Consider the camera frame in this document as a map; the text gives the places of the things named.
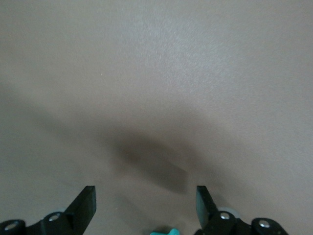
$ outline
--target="teal object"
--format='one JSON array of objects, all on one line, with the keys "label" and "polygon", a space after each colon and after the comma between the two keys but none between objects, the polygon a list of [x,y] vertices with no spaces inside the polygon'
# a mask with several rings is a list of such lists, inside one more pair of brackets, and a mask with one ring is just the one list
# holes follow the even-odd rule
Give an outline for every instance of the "teal object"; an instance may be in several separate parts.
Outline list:
[{"label": "teal object", "polygon": [[168,234],[152,232],[150,235],[179,235],[178,229],[172,229]]}]

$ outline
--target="black plastic part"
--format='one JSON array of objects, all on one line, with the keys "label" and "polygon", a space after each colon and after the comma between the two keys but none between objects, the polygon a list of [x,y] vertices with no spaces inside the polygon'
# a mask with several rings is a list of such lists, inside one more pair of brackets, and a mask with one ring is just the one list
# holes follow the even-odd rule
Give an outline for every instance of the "black plastic part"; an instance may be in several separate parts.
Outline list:
[{"label": "black plastic part", "polygon": [[34,225],[23,220],[0,223],[0,235],[82,235],[96,212],[94,186],[86,186],[65,212],[54,212]]},{"label": "black plastic part", "polygon": [[[196,231],[195,235],[288,235],[272,219],[256,218],[249,225],[229,212],[219,211],[205,186],[197,186],[196,205],[202,230]],[[268,224],[262,227],[260,220]]]},{"label": "black plastic part", "polygon": [[201,228],[204,229],[218,209],[206,186],[197,186],[196,210]]},{"label": "black plastic part", "polygon": [[[260,225],[260,221],[266,221],[269,224],[269,228],[264,228]],[[288,235],[287,232],[277,223],[275,220],[267,218],[256,218],[252,221],[252,230],[257,235]]]}]

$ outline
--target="floor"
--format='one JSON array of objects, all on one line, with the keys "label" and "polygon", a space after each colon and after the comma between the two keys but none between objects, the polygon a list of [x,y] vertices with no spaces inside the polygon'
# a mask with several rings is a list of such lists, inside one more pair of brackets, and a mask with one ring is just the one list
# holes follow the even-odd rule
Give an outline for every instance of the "floor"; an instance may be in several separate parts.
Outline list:
[{"label": "floor", "polygon": [[313,1],[0,1],[0,221],[95,185],[86,235],[216,204],[312,232]]}]

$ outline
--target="metal screw head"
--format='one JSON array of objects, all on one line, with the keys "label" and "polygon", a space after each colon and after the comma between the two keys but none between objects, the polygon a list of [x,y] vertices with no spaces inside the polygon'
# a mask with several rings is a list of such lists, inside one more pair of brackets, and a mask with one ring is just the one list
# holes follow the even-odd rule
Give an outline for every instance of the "metal screw head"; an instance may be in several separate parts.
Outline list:
[{"label": "metal screw head", "polygon": [[50,222],[51,222],[51,221],[54,221],[54,220],[58,219],[59,217],[60,217],[60,214],[59,214],[59,213],[54,214],[53,216],[51,216],[51,217],[49,218],[49,221],[50,221]]},{"label": "metal screw head", "polygon": [[8,230],[10,230],[10,229],[13,229],[13,228],[15,228],[15,227],[17,226],[17,224],[18,224],[18,222],[17,222],[17,221],[14,221],[13,223],[8,224],[7,226],[5,226],[4,230],[5,230],[5,231],[8,231]]},{"label": "metal screw head", "polygon": [[259,225],[263,228],[269,228],[270,227],[269,223],[266,220],[262,220],[262,219],[259,221]]},{"label": "metal screw head", "polygon": [[230,216],[229,216],[229,214],[227,214],[226,212],[222,212],[222,213],[221,213],[221,218],[222,218],[222,219],[229,219]]}]

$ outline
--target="beige surface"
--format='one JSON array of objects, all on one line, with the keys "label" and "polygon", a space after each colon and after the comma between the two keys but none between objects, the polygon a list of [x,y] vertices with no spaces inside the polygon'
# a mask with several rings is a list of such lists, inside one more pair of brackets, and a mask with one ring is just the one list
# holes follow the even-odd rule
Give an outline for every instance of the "beige surface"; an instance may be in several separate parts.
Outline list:
[{"label": "beige surface", "polygon": [[0,1],[0,220],[96,185],[87,235],[199,227],[195,188],[312,233],[313,1]]}]

